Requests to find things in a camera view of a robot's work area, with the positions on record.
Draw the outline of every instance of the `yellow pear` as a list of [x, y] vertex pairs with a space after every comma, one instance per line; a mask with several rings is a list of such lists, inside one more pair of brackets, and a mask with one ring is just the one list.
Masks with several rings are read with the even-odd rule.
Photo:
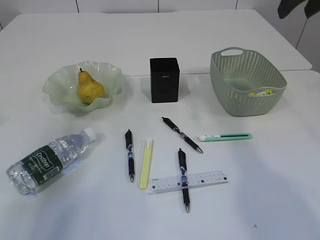
[[105, 94], [104, 86], [94, 80], [87, 71], [80, 68], [78, 84], [78, 97], [81, 101], [91, 104], [97, 98], [102, 98]]

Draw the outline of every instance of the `green utility knife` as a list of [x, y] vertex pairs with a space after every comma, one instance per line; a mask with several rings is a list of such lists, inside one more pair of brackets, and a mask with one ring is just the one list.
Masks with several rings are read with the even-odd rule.
[[226, 133], [214, 135], [199, 136], [200, 142], [215, 142], [215, 141], [231, 141], [231, 140], [248, 140], [252, 139], [250, 133]]

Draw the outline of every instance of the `black box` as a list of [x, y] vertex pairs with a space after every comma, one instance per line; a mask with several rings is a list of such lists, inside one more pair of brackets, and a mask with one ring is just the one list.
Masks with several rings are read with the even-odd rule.
[[180, 69], [176, 58], [151, 58], [151, 101], [178, 102]]

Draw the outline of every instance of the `wavy glass bowl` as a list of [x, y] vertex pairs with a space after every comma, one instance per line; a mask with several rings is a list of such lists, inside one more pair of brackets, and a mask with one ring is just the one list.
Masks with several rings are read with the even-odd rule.
[[[80, 68], [104, 86], [104, 96], [97, 98], [91, 104], [84, 103], [78, 98]], [[60, 68], [48, 78], [42, 91], [49, 95], [53, 105], [63, 105], [71, 113], [81, 114], [110, 106], [112, 98], [117, 95], [124, 81], [124, 75], [116, 66], [110, 63], [84, 61]]]

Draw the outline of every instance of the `ruler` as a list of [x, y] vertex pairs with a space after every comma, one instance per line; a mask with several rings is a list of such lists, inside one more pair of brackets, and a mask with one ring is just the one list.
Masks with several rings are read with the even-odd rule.
[[224, 171], [211, 171], [187, 175], [188, 186], [183, 187], [181, 176], [157, 177], [150, 180], [152, 193], [165, 193], [181, 189], [206, 187], [228, 182]]

